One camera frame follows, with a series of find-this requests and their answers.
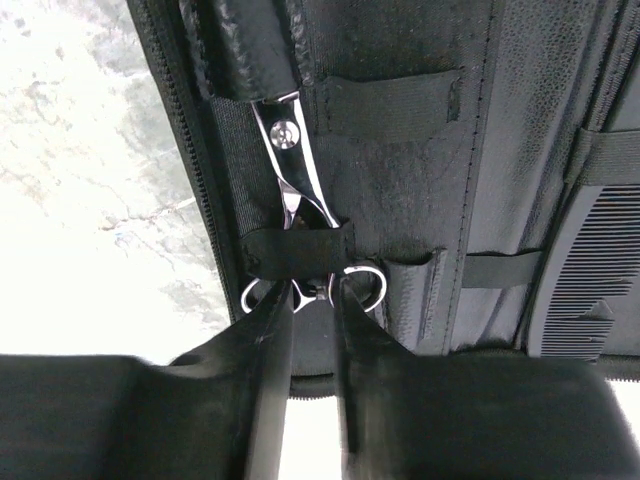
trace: stitching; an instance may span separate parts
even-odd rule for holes
[[[451,298],[449,300],[449,310],[447,312],[447,325],[445,327],[445,332],[444,332],[444,340],[442,341],[442,350],[441,350],[441,354],[445,353],[445,344],[447,341],[447,338],[449,337],[449,329],[451,328],[451,312],[453,310],[453,301],[456,297],[455,293],[456,293],[456,287],[458,286],[458,280],[459,280],[459,273],[460,273],[460,261],[462,259],[462,242],[463,242],[463,238],[464,238],[464,227],[465,227],[465,222],[467,219],[467,208],[469,206],[469,185],[471,183],[471,177],[472,177],[472,166],[473,166],[473,160],[474,160],[474,153],[476,151],[476,145],[477,145],[477,139],[478,139],[478,131],[480,129],[480,120],[481,120],[481,115],[480,115],[480,104],[482,103],[482,94],[484,91],[484,81],[485,81],[485,72],[486,72],[486,66],[487,66],[487,57],[489,55],[489,42],[491,40],[491,26],[493,25],[493,20],[495,19],[495,15],[494,13],[494,7],[495,7],[495,0],[491,2],[491,9],[489,11],[489,25],[487,26],[487,38],[485,40],[485,46],[484,46],[484,58],[482,60],[482,74],[480,76],[480,88],[478,91],[478,103],[477,103],[477,110],[476,110],[476,124],[475,124],[475,130],[473,132],[473,141],[472,141],[472,146],[471,146],[471,154],[469,155],[469,167],[467,170],[467,183],[465,186],[465,192],[464,192],[464,203],[462,204],[462,216],[460,218],[460,230],[459,230],[459,235],[458,235],[458,247],[457,247],[457,251],[456,251],[456,268],[454,271],[454,276],[453,276],[453,288],[451,291]]]
[[[446,261],[445,249],[434,250],[433,258],[429,260],[433,262],[431,277],[429,279],[429,286],[427,291],[423,295],[427,296],[427,305],[423,312],[421,312],[421,323],[418,331],[419,342],[425,338],[431,337],[433,333],[433,310],[438,303],[438,297],[440,293],[440,284],[442,283],[442,270],[444,268],[444,262]],[[427,336],[427,325],[429,325],[429,335]]]
[[[356,256],[356,226],[353,222],[349,222],[349,228],[344,232],[344,241],[344,254],[348,260],[351,260]]]
[[[382,328],[384,328],[387,331],[387,333],[391,333],[389,331],[389,329],[391,328],[391,324],[389,323],[389,318],[391,318],[390,309],[391,309],[391,306],[389,305],[389,301],[386,298],[383,298],[382,308],[380,309],[380,311],[382,312],[382,323],[383,323]]]
[[[264,329],[262,329],[262,331],[260,332],[260,337],[259,338],[262,338],[262,337],[264,337],[266,335],[266,333],[269,331],[269,328],[271,327],[271,324],[274,322],[275,313],[276,313],[278,307],[280,306],[280,302],[282,301],[282,297],[283,297],[285,291],[286,291],[286,288],[282,288],[280,290],[280,293],[278,293],[276,301],[269,306],[269,310],[268,310],[268,313],[267,313],[268,321],[267,321],[266,325],[264,326]],[[262,350],[261,345],[260,345],[261,343],[262,343],[262,341],[260,339],[257,339],[257,344],[254,344],[254,346],[253,346],[253,348],[258,350],[258,351],[254,352],[254,358],[253,358],[253,361],[251,362],[251,369],[250,369],[250,374],[251,375],[255,375],[256,374],[256,370],[257,370],[257,368],[259,366],[259,363],[260,363],[259,361],[262,359],[261,355],[260,355],[260,353],[261,353],[260,351]],[[244,400],[244,399],[247,398],[247,396],[250,396],[253,392],[251,391],[251,389],[244,389],[243,393],[244,393],[243,394],[243,400]],[[238,421],[238,423],[240,425],[243,425],[243,424],[249,422],[249,420],[247,420],[246,418],[243,418],[241,415],[239,415],[239,411],[240,410],[238,410],[238,412],[235,415],[235,419]]]
[[[331,85],[330,85],[331,81],[327,81],[324,84],[324,114],[326,117],[326,127],[327,127],[327,132],[331,133],[331,107],[329,106],[330,102],[331,102]]]
[[[640,9],[640,2],[638,2],[636,4],[636,10],[633,13],[633,18],[631,19],[631,21],[629,22],[629,28],[627,28],[627,31],[625,32],[625,37],[623,40],[623,47],[622,50],[620,51],[620,53],[618,54],[618,58],[616,60],[616,65],[613,68],[613,72],[611,72],[611,81],[608,82],[607,85],[607,91],[604,94],[604,98],[602,99],[602,103],[600,104],[600,109],[598,111],[598,117],[597,117],[597,121],[601,121],[601,118],[604,114],[604,110],[606,108],[606,106],[608,105],[608,100],[609,97],[611,96],[611,93],[613,92],[614,86],[617,83],[615,80],[616,75],[618,75],[619,73],[619,69],[620,66],[622,64],[622,60],[625,56],[625,54],[628,51],[629,48],[629,44],[631,42],[629,42],[630,38],[631,38],[631,32],[633,32],[635,30],[635,23],[636,23],[636,17],[638,16],[638,9]]]

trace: strap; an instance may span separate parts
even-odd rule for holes
[[[326,230],[255,230],[240,240],[247,273],[264,280],[317,278],[353,263],[353,224]]]
[[[511,288],[532,283],[542,252],[521,255],[467,255],[462,288]]]
[[[318,131],[381,143],[426,140],[458,119],[459,80],[458,70],[377,82],[328,77]]]
[[[610,133],[580,130],[573,157],[565,175],[570,185],[640,183],[640,130]]]

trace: stone floor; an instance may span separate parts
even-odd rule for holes
[[[0,39],[0,351],[162,363],[224,329],[125,2],[1,0]]]

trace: scissor handle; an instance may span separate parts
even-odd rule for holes
[[[244,313],[251,313],[251,311],[253,310],[253,307],[249,306],[249,294],[251,293],[251,290],[253,290],[260,282],[261,279],[254,278],[242,291],[242,295],[240,295],[240,306],[242,307],[242,311]],[[312,291],[312,289],[308,288],[307,286],[301,286],[296,280],[292,280],[291,284],[293,285],[294,289],[293,313],[298,313],[311,302],[315,302],[316,300],[318,300],[317,292]]]
[[[345,275],[352,275],[354,273],[361,273],[361,272],[373,273],[378,277],[378,281],[379,281],[380,288],[378,290],[378,294],[374,297],[371,297],[370,301],[367,301],[362,306],[365,312],[370,312],[371,310],[376,308],[378,305],[380,305],[380,302],[382,302],[385,295],[387,294],[387,277],[385,277],[382,270],[380,270],[378,267],[371,267],[369,265],[353,265],[351,267],[345,268],[342,273]],[[249,284],[242,291],[242,295],[240,295],[240,306],[242,307],[242,311],[244,313],[251,313],[251,311],[253,310],[253,308],[249,306],[249,301],[248,301],[249,294],[256,287],[256,285],[260,283],[260,281],[261,280],[259,278],[254,278],[253,280],[251,280],[251,282],[249,282]],[[296,280],[292,280],[291,284],[293,285],[293,288],[294,288],[293,313],[298,313],[300,310],[302,310],[304,307],[309,305],[311,302],[315,302],[316,300],[319,299],[318,292],[315,289],[307,286],[306,284],[300,284]],[[328,292],[329,302],[331,303],[332,307],[333,307],[332,297],[333,297],[334,285],[335,285],[335,274],[331,274],[329,276],[329,287],[327,289],[327,292]]]
[[[362,305],[362,308],[364,309],[364,311],[366,313],[369,313],[371,310],[373,310],[378,305],[380,305],[385,295],[387,294],[387,288],[388,288],[387,277],[385,277],[384,272],[380,270],[378,267],[372,267],[369,265],[352,265],[350,267],[345,268],[342,271],[342,273],[345,275],[352,275],[354,273],[361,273],[361,272],[373,273],[376,277],[378,277],[378,282],[379,282],[378,294],[376,296],[372,296],[369,299],[369,301],[365,302]],[[329,278],[329,289],[328,289],[329,302],[331,302],[332,307],[334,306],[333,305],[333,287],[336,283],[335,277],[336,277],[335,274],[332,274],[331,277]]]

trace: black tool case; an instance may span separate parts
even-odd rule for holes
[[[371,317],[419,355],[581,358],[640,380],[640,2],[272,2],[129,0],[232,322],[252,278],[339,251],[384,270]],[[331,234],[313,212],[282,232],[249,104],[251,77],[280,67],[255,71],[268,34],[236,36],[273,21],[345,225]],[[332,315],[295,316],[294,396],[332,394]]]

